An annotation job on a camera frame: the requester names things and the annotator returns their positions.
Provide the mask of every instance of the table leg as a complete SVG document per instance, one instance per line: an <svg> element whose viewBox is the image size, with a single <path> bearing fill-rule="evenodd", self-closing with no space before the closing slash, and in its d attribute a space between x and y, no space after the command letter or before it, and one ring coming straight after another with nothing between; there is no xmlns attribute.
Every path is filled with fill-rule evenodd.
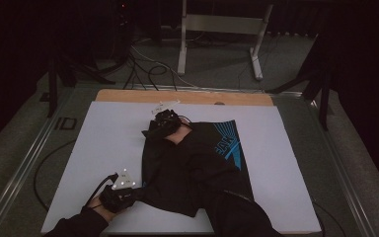
<svg viewBox="0 0 379 237"><path fill-rule="evenodd" d="M263 23L261 25L260 32L258 33L257 44L255 45L255 47L251 47L251 59L252 59L253 67L254 67L255 78L257 80L262 80L264 78L263 72L261 71L260 60L258 59L258 52L260 51L261 43L263 42L263 39L264 39L266 26L267 26L271 11L272 11L272 5L268 5L266 7L265 15L263 17Z"/></svg>
<svg viewBox="0 0 379 237"><path fill-rule="evenodd" d="M181 28L181 49L180 58L178 61L178 75L184 76L186 74L186 61L187 61L187 0L183 0L183 19Z"/></svg>

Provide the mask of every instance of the white metal frame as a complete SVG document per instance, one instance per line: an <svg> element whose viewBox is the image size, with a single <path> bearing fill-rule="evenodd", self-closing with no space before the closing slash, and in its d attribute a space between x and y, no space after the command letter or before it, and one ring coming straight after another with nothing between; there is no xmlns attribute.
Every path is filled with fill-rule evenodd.
<svg viewBox="0 0 379 237"><path fill-rule="evenodd" d="M264 39L265 29L271 11L272 5L267 5L262 19L193 15L187 14L187 0L183 0L181 49L178 61L178 74L181 76L186 74L187 31L221 32L258 36L257 43L254 47L251 47L250 52L255 78L262 80L264 77L261 71L260 61L258 59L258 52L260 51L260 47Z"/></svg>

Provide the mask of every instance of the dark background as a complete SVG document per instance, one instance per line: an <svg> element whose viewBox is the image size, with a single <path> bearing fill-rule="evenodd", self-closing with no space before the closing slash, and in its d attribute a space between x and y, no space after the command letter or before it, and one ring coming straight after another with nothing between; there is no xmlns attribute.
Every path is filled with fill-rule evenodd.
<svg viewBox="0 0 379 237"><path fill-rule="evenodd" d="M113 2L0 0L0 131L35 92L55 44L78 62L91 65L96 57L124 54L126 42L114 53L99 47L106 44L101 39L117 34L113 26L121 19L113 17ZM175 27L181 20L182 6L177 2L137 1L132 4L134 14L127 16L152 39L160 40L160 25ZM289 4L273 9L268 30L273 35L319 35L301 71L330 68L332 89L339 92L342 106L379 170L379 1L336 2L331 11L327 1L285 3ZM229 9L239 9L238 4L217 4L215 14L228 15ZM263 10L242 9L232 13L250 17ZM211 1L194 0L189 11L207 14Z"/></svg>

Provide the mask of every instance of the cable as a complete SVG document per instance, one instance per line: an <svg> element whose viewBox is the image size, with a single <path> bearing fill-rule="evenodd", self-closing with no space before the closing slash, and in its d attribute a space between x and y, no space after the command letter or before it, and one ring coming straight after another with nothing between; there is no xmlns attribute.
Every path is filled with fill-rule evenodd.
<svg viewBox="0 0 379 237"><path fill-rule="evenodd" d="M197 35L194 39L186 39L186 41L194 41L194 40L198 40L200 39L203 35L205 34L205 32L201 32L201 34ZM141 43L141 42L145 42L145 41L150 41L152 40L151 38L148 38L147 36L138 36L137 39L135 39L133 42L132 42L132 45L136 45L138 43ZM168 41L168 40L181 40L181 38L179 37L174 37L174 38L162 38L162 41Z"/></svg>
<svg viewBox="0 0 379 237"><path fill-rule="evenodd" d="M150 82L152 83L152 85L154 85L154 87L155 87L156 89L157 89L157 87L155 86L154 82L152 81L151 76L152 76L152 75L163 75L163 74L165 74L165 73L167 72L167 69L169 69L170 72L171 72L172 83L173 83L173 85L174 85L175 91L178 91L178 89L177 89L177 85L176 85L176 83L175 83L175 77L174 77L173 70L172 70L171 67L168 66L166 63L163 63L163 62L160 62L160 61L155 61L155 60L150 59L150 58L145 57L145 56L144 56L144 57L147 58L147 59L135 58L132 54L130 55L130 57L131 57L131 60L133 60L134 63L136 63L136 61L138 60L138 61L155 62L155 63L159 64L159 66L152 67L149 71L146 71L142 66L140 66L138 63L136 63L136 65L137 65L140 69L142 69L144 72L146 72L146 73L148 74L148 77L149 77ZM156 68L163 68L164 71L159 72L159 73L153 73L152 71L153 71L154 69L156 69Z"/></svg>
<svg viewBox="0 0 379 237"><path fill-rule="evenodd" d="M146 91L146 87L144 86L143 82L141 81L140 77L138 76L137 74L137 71L134 71L134 75L135 77L137 77L137 80L140 82L141 86L144 88L144 90Z"/></svg>
<svg viewBox="0 0 379 237"><path fill-rule="evenodd" d="M57 152L58 150L74 143L76 141L76 139L74 140L71 140L59 147L57 147L56 149L52 150L50 153L48 153L42 160L41 162L39 162L37 168L36 168L36 171L34 173L34 178L33 178L33 189L34 189L34 194L36 196L36 198L38 199L38 202L41 204L41 206L46 210L48 211L48 206L44 203L44 201L41 199L41 197L39 196L38 194L38 190L37 190L37 176L38 176L38 172L39 172L39 169L41 168L42 164L44 164L44 162L51 156L53 155L55 152Z"/></svg>
<svg viewBox="0 0 379 237"><path fill-rule="evenodd" d="M139 51L138 51L133 45L131 46L131 48L132 48L134 51L136 51L137 54L139 54L140 56L146 58L147 60L149 60L149 61L151 61L151 62L154 62L154 63L156 63L156 64L159 64L159 65L162 65L162 66L167 67L169 70L171 70L171 72L173 72L173 73L177 76L177 78L178 78L180 81L182 81L182 82L185 83L186 85L192 86L192 87L197 88L197 89L202 89L202 90L205 90L205 91L211 91L211 90L208 90L208 89L206 89L206 88L202 88L202 87L199 87L199 86L193 85L193 84L190 83L190 82L187 82L186 80L184 80L183 78L181 78L180 75L179 75L174 69L172 69L170 66L168 66L168 65L166 65L166 64L164 64L164 63L162 63L162 62L159 62L159 61L153 60L153 59L151 59L151 58L149 58L149 57L143 55L143 54L140 53L140 52L139 52Z"/></svg>
<svg viewBox="0 0 379 237"><path fill-rule="evenodd" d="M238 74L238 91L240 91L240 92L242 92L242 93L248 93L248 92L245 92L245 91L243 91L242 89L241 89L241 75L245 72L245 70L248 68L248 66L250 65L250 64L252 64L252 63L254 63L256 60L259 60L259 58L260 57L258 57L257 59L255 59L255 60L253 60L253 61L251 61L251 63L249 63L249 62L247 62L246 63L246 65L245 65L245 67L243 68L243 70Z"/></svg>
<svg viewBox="0 0 379 237"><path fill-rule="evenodd" d="M318 206L322 211L324 211L328 216L331 217L331 219L337 224L337 226L340 228L341 232L342 232L342 235L343 237L346 237L346 234L341 226L341 224L337 221L337 219L330 213L328 212L326 209L324 209L321 205L319 205L317 202L315 202L314 200L312 200L312 203L316 206Z"/></svg>
<svg viewBox="0 0 379 237"><path fill-rule="evenodd" d="M185 116L178 116L178 117L179 117L179 118L184 118L184 119L186 119L187 121L192 122L192 121L190 121L189 118L187 118L187 117L185 117Z"/></svg>
<svg viewBox="0 0 379 237"><path fill-rule="evenodd" d="M124 86L122 87L122 90L125 90L125 88L127 87L128 83L130 82L130 80L133 81L133 85L134 85L134 77L135 77L134 73L135 73L135 64L133 64L133 66L131 66L130 75L128 75L128 79L127 79L127 81L125 81Z"/></svg>
<svg viewBox="0 0 379 237"><path fill-rule="evenodd" d="M245 39L247 37L247 35L241 35L241 34L232 34L234 36L238 36L237 39L233 39L233 40L226 40L226 39L220 39L218 38L215 34L213 33L209 33L209 34L205 34L203 36L201 36L199 39L196 39L196 40L192 40L191 42L198 45L198 46L188 46L188 48L197 48L197 47L222 47L222 46L227 46L227 45L230 45L232 43L236 43L236 42L239 42L243 39ZM206 38L207 39L207 43L204 43L202 41L199 41L201 40L202 38ZM219 41L224 41L225 43L214 43L214 40L219 40Z"/></svg>
<svg viewBox="0 0 379 237"><path fill-rule="evenodd" d="M102 206L102 204L98 204L98 205L96 205L96 206L92 206L91 208L92 208L92 209L95 209L95 208L97 208L97 207L99 207L99 206Z"/></svg>
<svg viewBox="0 0 379 237"><path fill-rule="evenodd" d="M325 237L326 236L326 229L325 229L325 224L323 223L323 220L322 218L319 216L318 212L315 212L316 213L316 217L318 218L318 221L319 221L319 225L322 229L322 237Z"/></svg>
<svg viewBox="0 0 379 237"><path fill-rule="evenodd" d="M89 199L86 201L85 205L84 206L88 206L89 203L91 203L91 200L92 198L95 197L95 195L97 194L97 192L100 190L100 188L103 186L103 184L105 184L108 180L111 180L113 183L115 183L115 180L118 178L118 174L115 173L113 175L108 175L105 179L103 179L102 182L100 182L100 184L97 186L97 188L94 190L94 192L91 194L91 196L89 197Z"/></svg>
<svg viewBox="0 0 379 237"><path fill-rule="evenodd" d="M269 41L269 44L268 46L266 47L266 52L267 52L267 55L266 55L266 58L265 58L265 61L264 61L264 68L266 66L266 62L267 62L267 59L269 57L269 55L276 49L276 47L278 46L278 41L279 39L281 38L281 35L278 35L278 37L276 38L276 42L275 42L275 46L270 50L268 51L268 48L269 48L269 45L270 45L270 41Z"/></svg>

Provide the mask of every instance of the black cable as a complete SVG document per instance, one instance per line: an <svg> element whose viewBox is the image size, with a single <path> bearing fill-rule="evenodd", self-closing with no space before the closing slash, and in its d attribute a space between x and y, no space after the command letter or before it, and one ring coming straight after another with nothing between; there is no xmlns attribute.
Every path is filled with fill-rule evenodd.
<svg viewBox="0 0 379 237"><path fill-rule="evenodd" d="M319 225L321 226L321 229L322 229L322 237L325 237L326 236L325 224L323 223L323 220L319 216L319 214L317 212L315 212L315 213L316 213L316 217L318 217Z"/></svg>
<svg viewBox="0 0 379 237"><path fill-rule="evenodd" d="M202 35L200 38L198 39L194 39L192 41L190 41L187 45L187 48L199 48L199 47L210 47L210 46L213 46L213 42L210 38L207 38L207 43L205 42L202 42L201 39L202 38L205 38L205 35Z"/></svg>
<svg viewBox="0 0 379 237"><path fill-rule="evenodd" d="M267 59L268 59L269 55L278 47L278 41L279 41L280 38L281 38L281 35L279 35L276 38L275 46L270 51L268 51L269 45L267 46L267 48L266 48L267 55L266 55L266 58L265 58L265 61L264 61L264 68L266 66L266 62L267 62Z"/></svg>
<svg viewBox="0 0 379 237"><path fill-rule="evenodd" d="M133 90L134 89L134 78L136 78L136 76L134 75L133 76L133 79L131 79L131 90Z"/></svg>
<svg viewBox="0 0 379 237"><path fill-rule="evenodd" d="M95 209L95 208L97 208L97 207L99 207L99 206L102 206L102 204L98 204L98 205L96 205L96 206L92 206L91 208L92 208L92 209Z"/></svg>
<svg viewBox="0 0 379 237"><path fill-rule="evenodd" d="M71 140L59 147L57 147L56 149L52 150L50 153L48 153L42 160L41 162L38 164L37 168L36 168L36 172L34 174L34 179L33 179L33 189L34 189L34 194L36 196L36 198L38 199L38 202L42 205L42 207L48 211L48 206L44 203L44 201L41 199L41 197L39 196L38 194L38 190L37 190L37 176L38 176L38 172L39 172L39 169L41 168L42 164L44 164L44 162L51 156L53 155L55 152L57 152L58 150L70 145L71 143L74 143L76 141L76 139L74 140Z"/></svg>
<svg viewBox="0 0 379 237"><path fill-rule="evenodd" d="M148 74L148 76L149 76L149 80L151 80L150 75L163 75L163 74L166 73L167 69L169 69L169 71L171 72L171 78L172 78L172 83L173 83L173 85L174 85L174 89L175 89L175 91L178 91L177 85L176 85L176 83L175 83L174 72L173 72L172 68L171 68L168 64L166 64L166 63L164 63L164 62L161 62L161 61L155 61L155 60L148 60L148 59L136 58L136 57L134 57L134 55L132 55L132 54L130 54L130 57L131 57L131 60L134 61L134 62L135 62L135 61L145 61L145 62L154 62L154 63L160 64L159 66L154 66L154 67L152 67L149 71L147 71L146 69L142 68L142 67L140 66L140 64L137 63L137 66L138 66L141 70L143 70L144 72L146 72L146 73ZM155 74L155 73L151 73L151 70L152 70L152 69L154 69L154 68L158 68L158 67L163 67L163 68L165 69L165 71L163 71L163 72L161 72L161 73L156 73L156 74Z"/></svg>
<svg viewBox="0 0 379 237"><path fill-rule="evenodd" d="M185 116L178 116L178 117L179 117L179 118L184 118L184 119L186 119L187 121L192 122L192 121L190 121L189 118L187 118L187 117L185 117Z"/></svg>
<svg viewBox="0 0 379 237"><path fill-rule="evenodd" d="M127 87L128 83L130 82L130 80L134 79L134 77L133 77L134 72L135 72L135 64L133 64L133 66L131 67L130 75L128 75L128 78L125 81L124 86L122 87L122 90L125 90L125 88Z"/></svg>
<svg viewBox="0 0 379 237"><path fill-rule="evenodd" d="M105 179L103 179L102 182L100 182L100 184L97 186L97 188L94 190L94 192L91 194L91 196L89 197L89 199L86 201L85 205L84 206L88 206L88 204L91 202L92 198L94 198L94 196L97 194L97 192L100 190L100 188L103 186L103 184L106 183L106 181L108 181L110 179L110 176L106 177Z"/></svg>
<svg viewBox="0 0 379 237"><path fill-rule="evenodd" d="M127 59L128 58L126 57L126 58L123 58L122 60L116 60L115 61L115 65L95 70L95 73L99 73L99 74L102 74L102 75L105 75L105 76L110 75L112 73L115 73L119 69L121 69L122 66L124 66L124 64L127 61Z"/></svg>
<svg viewBox="0 0 379 237"><path fill-rule="evenodd" d="M328 216L330 216L331 219L332 219L332 220L337 224L337 226L340 228L343 237L346 237L346 234L345 234L345 232L344 232L344 230L343 230L341 224L337 221L337 219L336 219L333 215L331 215L326 209L324 209L321 205L319 205L317 202L315 202L315 201L312 200L312 203L313 203L314 205L318 206L318 207L319 207L322 211L324 211Z"/></svg>
<svg viewBox="0 0 379 237"><path fill-rule="evenodd" d="M72 67L76 68L76 70L81 71L88 76L92 77L96 81L102 83L102 84L115 84L114 81L107 80L106 78L100 76L98 73L96 73L94 70L89 69L87 66L82 65L81 63L78 63L74 61L72 58L70 58L67 55L62 55L62 59L67 61Z"/></svg>
<svg viewBox="0 0 379 237"><path fill-rule="evenodd" d="M223 46L228 46L232 43L242 41L243 39L246 38L246 35L236 35L236 34L234 34L234 35L239 36L239 37L237 39L233 39L233 40L226 40L226 39L218 38L213 34L205 34L201 38L196 39L196 40L192 40L191 42L198 45L198 47L211 47L211 46L212 47L223 47ZM202 42L201 41L202 39L206 39L207 43ZM224 43L221 43L221 44L214 43L214 40L224 41Z"/></svg>
<svg viewBox="0 0 379 237"><path fill-rule="evenodd" d="M140 77L138 76L138 74L137 74L137 71L134 71L134 75L135 75L135 77L137 77L137 80L140 82L140 85L144 88L144 90L146 91L147 89L146 89L146 87L144 86L144 83L143 83L143 81L140 79Z"/></svg>
<svg viewBox="0 0 379 237"><path fill-rule="evenodd" d="M181 125L184 125L184 126L186 126L187 128L189 128L189 129L193 130L193 127L192 127L192 126L190 126L190 125L188 125L188 124L186 124L186 123L183 123L183 122L181 122Z"/></svg>
<svg viewBox="0 0 379 237"><path fill-rule="evenodd" d="M227 45L230 45L232 43L239 42L239 41L241 41L247 37L247 35L245 35L245 34L226 34L226 35L237 36L237 38L231 39L231 40L221 39L218 37L219 34L207 34L207 37L211 38L211 40L219 40L219 41L225 42L223 44L214 44L213 46L227 46Z"/></svg>

